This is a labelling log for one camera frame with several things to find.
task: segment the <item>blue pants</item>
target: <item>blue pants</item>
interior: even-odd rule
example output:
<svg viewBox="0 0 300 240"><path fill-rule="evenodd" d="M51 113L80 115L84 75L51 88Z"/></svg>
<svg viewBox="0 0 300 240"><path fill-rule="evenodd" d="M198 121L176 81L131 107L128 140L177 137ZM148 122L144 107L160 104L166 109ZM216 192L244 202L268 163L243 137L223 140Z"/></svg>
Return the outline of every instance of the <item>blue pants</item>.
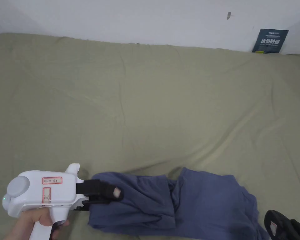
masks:
<svg viewBox="0 0 300 240"><path fill-rule="evenodd" d="M177 181L161 176L99 173L93 179L124 191L120 202L90 206L89 225L127 235L204 240L268 240L256 198L233 175L183 168Z"/></svg>

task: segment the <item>bed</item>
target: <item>bed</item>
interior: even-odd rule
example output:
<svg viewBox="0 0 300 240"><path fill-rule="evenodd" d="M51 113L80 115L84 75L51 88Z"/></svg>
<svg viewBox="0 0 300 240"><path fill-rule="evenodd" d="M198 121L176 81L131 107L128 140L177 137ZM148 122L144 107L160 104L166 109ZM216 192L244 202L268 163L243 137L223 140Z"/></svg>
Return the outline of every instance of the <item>bed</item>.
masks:
<svg viewBox="0 0 300 240"><path fill-rule="evenodd" d="M260 224L270 209L300 222L300 55L0 34L0 239L9 181L70 163L84 179L233 174ZM70 220L60 239L133 238Z"/></svg>

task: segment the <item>finger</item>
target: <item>finger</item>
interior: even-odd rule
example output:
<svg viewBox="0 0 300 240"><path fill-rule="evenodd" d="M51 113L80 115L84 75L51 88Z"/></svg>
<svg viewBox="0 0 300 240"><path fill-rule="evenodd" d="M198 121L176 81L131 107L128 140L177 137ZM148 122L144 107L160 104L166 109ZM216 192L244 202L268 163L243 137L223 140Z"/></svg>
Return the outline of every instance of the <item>finger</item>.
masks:
<svg viewBox="0 0 300 240"><path fill-rule="evenodd" d="M70 222L69 222L69 220L67 220L65 223L63 223L60 226L58 226L58 228L56 230L54 230L54 232L52 233L52 240L56 240L58 238L60 230L63 227L66 227L66 226L69 226L69 225L70 225Z"/></svg>
<svg viewBox="0 0 300 240"><path fill-rule="evenodd" d="M23 212L22 215L32 223L39 221L40 224L44 226L51 226L53 224L52 219L50 217L49 208L47 207L28 210Z"/></svg>
<svg viewBox="0 0 300 240"><path fill-rule="evenodd" d="M36 220L36 221L39 221L40 224L43 225L43 226L53 225L53 222L52 222L52 219L51 219L51 216L50 216L49 208L44 207L44 208L39 208L37 210L38 210L37 214L38 215L40 214L40 216L39 216L39 219Z"/></svg>
<svg viewBox="0 0 300 240"><path fill-rule="evenodd" d="M52 233L51 239L52 239L52 240L56 240L57 237L58 237L58 235L59 235L59 233L60 233L60 230L59 230L59 229L54 230L53 233Z"/></svg>
<svg viewBox="0 0 300 240"><path fill-rule="evenodd" d="M61 226L63 226L63 227L66 227L66 226L69 226L70 225L70 221L69 220L67 220L64 224L62 224Z"/></svg>

